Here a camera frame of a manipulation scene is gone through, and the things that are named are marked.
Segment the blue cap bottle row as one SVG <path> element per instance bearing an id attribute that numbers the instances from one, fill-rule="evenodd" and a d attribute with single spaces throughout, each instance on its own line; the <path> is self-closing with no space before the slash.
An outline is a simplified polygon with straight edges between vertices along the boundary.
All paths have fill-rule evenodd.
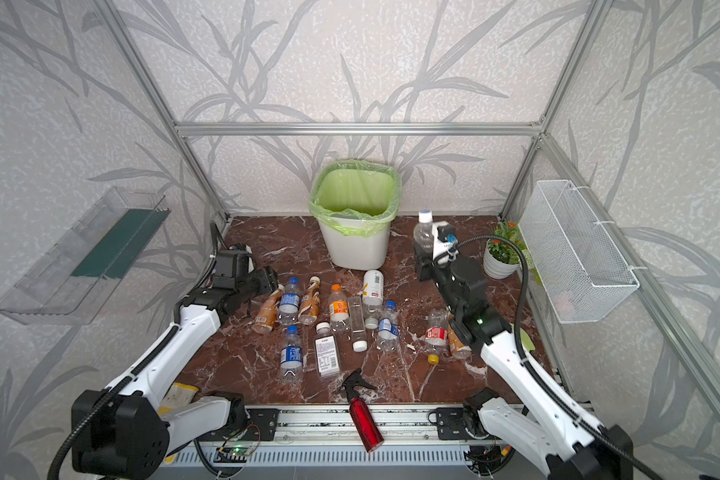
<path id="1" fill-rule="evenodd" d="M 297 277 L 290 277 L 285 285 L 278 308 L 278 321 L 283 326 L 290 326 L 297 323 L 301 298 L 302 290 L 299 279 Z"/>

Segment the brown coffee bottle cream cap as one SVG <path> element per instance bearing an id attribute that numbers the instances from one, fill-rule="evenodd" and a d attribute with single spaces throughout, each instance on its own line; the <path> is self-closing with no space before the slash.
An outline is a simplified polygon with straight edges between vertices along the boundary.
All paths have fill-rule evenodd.
<path id="1" fill-rule="evenodd" d="M 312 325 L 317 321 L 320 314 L 320 285 L 321 280 L 318 276 L 309 279 L 298 313 L 300 324 Z"/>

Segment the blue label bottle front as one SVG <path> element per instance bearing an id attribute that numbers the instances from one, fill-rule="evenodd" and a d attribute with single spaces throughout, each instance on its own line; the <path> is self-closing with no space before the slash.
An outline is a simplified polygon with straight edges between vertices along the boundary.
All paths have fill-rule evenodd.
<path id="1" fill-rule="evenodd" d="M 304 372 L 303 349 L 299 327 L 286 328 L 284 344 L 279 357 L 280 378 L 285 383 L 299 383 Z"/>

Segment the white label yogurt bottle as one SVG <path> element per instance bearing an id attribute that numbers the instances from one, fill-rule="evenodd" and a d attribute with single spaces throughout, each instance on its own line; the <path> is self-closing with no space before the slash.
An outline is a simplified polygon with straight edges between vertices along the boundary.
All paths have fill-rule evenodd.
<path id="1" fill-rule="evenodd" d="M 368 270 L 363 277 L 362 303 L 378 307 L 384 302 L 384 276 L 379 270 Z"/>

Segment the small blue cap bottle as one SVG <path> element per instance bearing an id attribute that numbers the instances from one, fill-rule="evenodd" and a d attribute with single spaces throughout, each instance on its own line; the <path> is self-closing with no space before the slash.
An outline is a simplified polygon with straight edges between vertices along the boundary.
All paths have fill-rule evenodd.
<path id="1" fill-rule="evenodd" d="M 378 331 L 376 335 L 376 347 L 385 352 L 392 352 L 399 344 L 399 322 L 397 304 L 394 301 L 386 301 L 381 311 Z"/>

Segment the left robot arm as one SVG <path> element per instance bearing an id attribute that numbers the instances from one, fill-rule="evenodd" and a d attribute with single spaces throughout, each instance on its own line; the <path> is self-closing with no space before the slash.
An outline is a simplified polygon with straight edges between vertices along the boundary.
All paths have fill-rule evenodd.
<path id="1" fill-rule="evenodd" d="M 174 319 L 133 365 L 104 389 L 86 390 L 73 403 L 72 430 L 51 461 L 56 479 L 66 459 L 78 473 L 147 479 L 163 460 L 217 430 L 243 431 L 249 423 L 242 395 L 217 392 L 166 414 L 158 409 L 173 381 L 199 348 L 241 304 L 276 292 L 271 267 L 221 277 L 179 300 Z"/>

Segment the brown bottle near right arm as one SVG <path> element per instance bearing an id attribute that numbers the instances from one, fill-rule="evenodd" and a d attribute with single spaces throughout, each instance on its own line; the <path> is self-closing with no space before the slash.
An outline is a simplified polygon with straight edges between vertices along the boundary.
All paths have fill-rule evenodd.
<path id="1" fill-rule="evenodd" d="M 472 355 L 469 346 L 462 343 L 452 327 L 448 327 L 448 344 L 451 356 L 456 360 L 466 360 Z"/>

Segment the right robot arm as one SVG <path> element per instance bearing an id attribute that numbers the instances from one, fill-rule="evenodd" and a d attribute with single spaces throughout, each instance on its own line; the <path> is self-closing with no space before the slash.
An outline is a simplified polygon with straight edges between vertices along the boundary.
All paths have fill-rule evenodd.
<path id="1" fill-rule="evenodd" d="M 523 346 L 520 337 L 525 299 L 508 322 L 486 299 L 485 280 L 475 260 L 451 247 L 435 256 L 415 246 L 420 280 L 436 285 L 452 314 L 459 340 L 479 354 L 515 392 L 529 413 L 523 415 L 490 389 L 466 401 L 472 428 L 508 443 L 549 479 L 631 479 L 658 473 L 633 454 L 630 436 L 605 426 L 573 400 Z"/>

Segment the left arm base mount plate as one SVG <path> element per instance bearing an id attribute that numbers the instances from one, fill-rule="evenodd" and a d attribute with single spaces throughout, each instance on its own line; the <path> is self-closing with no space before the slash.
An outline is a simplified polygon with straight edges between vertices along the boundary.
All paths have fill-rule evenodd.
<path id="1" fill-rule="evenodd" d="M 275 438 L 280 410 L 277 408 L 250 408 L 243 420 L 235 420 L 220 429 L 204 434 L 201 442 L 243 441 L 271 442 Z"/>

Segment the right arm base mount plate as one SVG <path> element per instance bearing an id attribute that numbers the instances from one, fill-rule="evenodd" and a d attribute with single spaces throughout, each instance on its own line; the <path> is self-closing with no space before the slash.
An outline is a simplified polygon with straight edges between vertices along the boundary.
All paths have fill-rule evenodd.
<path id="1" fill-rule="evenodd" d="M 427 413 L 427 420 L 436 428 L 441 441 L 486 440 L 490 435 L 477 427 L 470 427 L 462 407 L 439 407 Z"/>

